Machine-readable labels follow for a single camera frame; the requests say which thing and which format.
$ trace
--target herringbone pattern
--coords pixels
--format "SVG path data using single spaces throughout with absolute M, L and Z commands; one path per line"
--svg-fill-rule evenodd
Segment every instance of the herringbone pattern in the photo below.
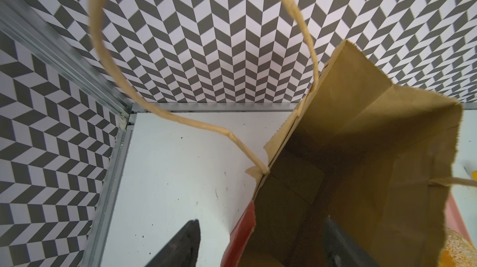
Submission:
M 88 0 L 25 0 L 103 71 Z M 477 0 L 296 0 L 320 68 L 342 39 L 395 83 L 477 99 Z M 148 101 L 287 102 L 312 78 L 309 52 L 278 0 L 107 0 L 104 39 Z
M 116 118 L 0 32 L 0 266 L 77 267 Z

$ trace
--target red object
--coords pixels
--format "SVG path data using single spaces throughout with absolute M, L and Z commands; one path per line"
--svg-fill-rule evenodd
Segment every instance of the red object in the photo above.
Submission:
M 237 267 L 240 258 L 242 257 L 243 250 L 247 245 L 248 238 L 252 234 L 256 225 L 255 206 L 253 201 L 251 201 L 230 234 L 230 243 L 222 257 L 220 263 L 221 267 Z

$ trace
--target metal frame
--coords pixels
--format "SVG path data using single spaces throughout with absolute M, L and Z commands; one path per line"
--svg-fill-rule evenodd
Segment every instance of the metal frame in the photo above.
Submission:
M 101 265 L 133 130 L 134 125 L 128 125 L 125 131 L 119 130 L 118 132 L 80 266 L 99 267 Z
M 0 12 L 3 32 L 94 97 L 117 115 L 122 120 L 122 128 L 125 127 L 133 104 L 23 0 L 0 0 Z
M 298 103 L 153 103 L 170 112 L 242 112 L 242 111 L 293 111 Z M 133 113 L 147 112 L 139 104 L 134 103 Z
M 477 102 L 464 102 L 462 103 L 463 109 L 477 109 Z

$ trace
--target folded paper flap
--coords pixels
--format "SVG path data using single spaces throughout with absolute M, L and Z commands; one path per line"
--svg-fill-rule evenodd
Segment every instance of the folded paper flap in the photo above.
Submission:
M 285 138 L 288 136 L 290 129 L 293 127 L 293 124 L 297 118 L 298 110 L 294 109 L 285 122 L 283 122 L 282 126 L 263 147 L 268 155 L 269 166 L 271 166 L 273 159 L 278 154 L 280 147 L 283 145 Z
M 451 127 L 405 146 L 394 161 L 390 187 L 413 183 L 428 185 L 429 180 L 434 177 L 450 177 L 450 164 L 456 153 L 457 133 L 458 127 Z
M 454 98 L 392 85 L 353 44 L 343 44 L 343 49 L 334 53 L 346 56 L 330 63 L 333 69 L 320 78 L 322 85 L 298 128 L 319 148 L 329 144 L 335 150 L 360 153 L 388 141 L 402 129 L 416 128 L 419 117 L 426 120 L 452 107 L 456 107 L 456 114 L 461 111 Z
M 347 41 L 335 49 L 320 81 L 301 127 L 313 138 L 319 138 L 321 145 L 392 86 L 386 75 Z
M 415 233 L 401 224 L 382 223 L 376 231 L 370 254 L 383 267 L 421 266 L 416 263 L 416 258 L 423 256 L 426 236 L 426 233 Z

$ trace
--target metal corner strip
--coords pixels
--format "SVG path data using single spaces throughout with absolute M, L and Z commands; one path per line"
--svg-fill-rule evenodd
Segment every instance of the metal corner strip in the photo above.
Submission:
M 463 109 L 477 109 L 477 102 L 464 102 L 462 103 Z
M 240 102 L 240 103 L 153 103 L 161 109 L 170 112 L 264 112 L 264 111 L 293 111 L 298 103 L 295 102 Z M 138 103 L 133 104 L 133 113 L 146 112 Z
M 81 267 L 99 267 L 101 265 L 133 129 L 133 125 L 128 125 L 126 130 L 119 130 L 118 132 L 103 190 L 99 197 L 96 215 L 92 222 L 91 232 L 86 240 L 86 249 L 80 264 Z

